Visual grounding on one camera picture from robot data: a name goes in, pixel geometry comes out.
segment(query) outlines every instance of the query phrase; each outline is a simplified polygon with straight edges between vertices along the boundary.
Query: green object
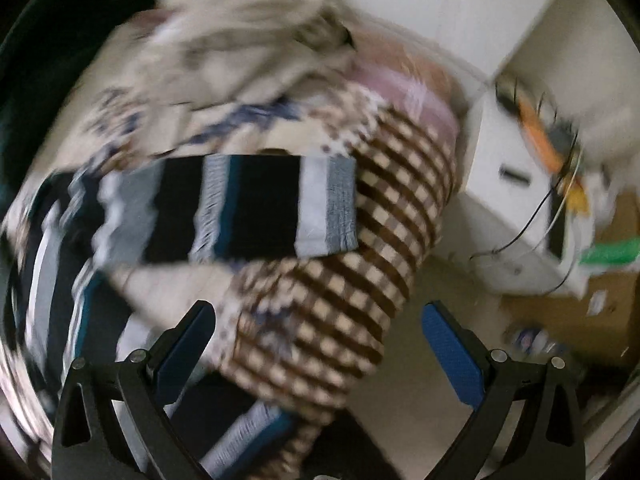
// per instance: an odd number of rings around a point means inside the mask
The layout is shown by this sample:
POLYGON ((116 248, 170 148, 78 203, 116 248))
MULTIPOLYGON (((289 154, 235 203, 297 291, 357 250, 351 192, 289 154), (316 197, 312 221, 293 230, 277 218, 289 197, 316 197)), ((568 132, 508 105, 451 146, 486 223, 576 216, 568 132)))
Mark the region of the green object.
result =
POLYGON ((581 265, 624 266, 640 256, 640 238, 612 244, 596 244, 582 253, 581 265))
POLYGON ((31 0, 0 44, 0 219, 109 33, 154 0, 31 0))

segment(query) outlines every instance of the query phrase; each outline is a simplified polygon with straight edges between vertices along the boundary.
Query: brown checkered fabric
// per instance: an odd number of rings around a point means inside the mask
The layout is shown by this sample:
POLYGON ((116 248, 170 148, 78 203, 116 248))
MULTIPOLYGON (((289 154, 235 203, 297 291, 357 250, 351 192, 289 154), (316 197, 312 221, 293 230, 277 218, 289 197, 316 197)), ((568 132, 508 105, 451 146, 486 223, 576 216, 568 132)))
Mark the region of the brown checkered fabric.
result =
POLYGON ((454 189, 454 146, 395 110, 353 147, 358 249, 314 260, 252 262, 232 285, 243 311, 222 373, 308 424, 257 478, 294 475, 320 428, 384 353, 391 320, 436 243, 454 189))

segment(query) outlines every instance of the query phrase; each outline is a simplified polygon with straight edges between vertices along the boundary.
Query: cardboard box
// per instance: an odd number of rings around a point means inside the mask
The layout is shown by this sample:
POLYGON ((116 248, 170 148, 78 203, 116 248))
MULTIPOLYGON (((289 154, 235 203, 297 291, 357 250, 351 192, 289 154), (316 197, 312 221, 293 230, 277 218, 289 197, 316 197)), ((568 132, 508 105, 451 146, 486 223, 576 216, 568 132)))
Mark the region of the cardboard box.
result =
MULTIPOLYGON (((640 235, 635 193, 621 194, 612 223, 596 235, 615 242, 640 235)), ((504 296, 502 307, 519 323, 543 326, 550 336, 589 362, 624 368, 640 357, 640 279, 633 273, 609 273, 590 279, 583 300, 504 296)))

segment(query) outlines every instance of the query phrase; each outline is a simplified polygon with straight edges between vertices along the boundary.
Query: pink cloth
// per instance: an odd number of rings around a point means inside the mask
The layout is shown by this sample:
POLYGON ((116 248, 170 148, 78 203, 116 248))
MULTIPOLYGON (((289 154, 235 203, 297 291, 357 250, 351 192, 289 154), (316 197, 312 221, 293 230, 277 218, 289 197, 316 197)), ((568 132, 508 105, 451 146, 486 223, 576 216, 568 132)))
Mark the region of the pink cloth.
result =
POLYGON ((358 59, 347 78, 379 94, 418 126, 432 126, 446 138, 443 140, 455 144, 460 132, 458 120, 449 105, 420 81, 358 59))

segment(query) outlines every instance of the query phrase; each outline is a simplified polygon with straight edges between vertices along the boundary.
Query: tile floor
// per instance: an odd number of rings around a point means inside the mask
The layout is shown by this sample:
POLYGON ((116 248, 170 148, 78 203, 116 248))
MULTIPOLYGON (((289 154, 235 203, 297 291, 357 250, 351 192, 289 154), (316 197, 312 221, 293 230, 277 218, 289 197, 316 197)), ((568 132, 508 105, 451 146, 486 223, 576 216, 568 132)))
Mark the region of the tile floor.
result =
POLYGON ((420 313, 431 300, 441 300, 488 348, 502 346, 508 325, 496 296, 444 262, 427 261, 385 341, 385 360, 351 396, 351 409, 406 480, 427 476, 471 413, 422 336, 420 313))

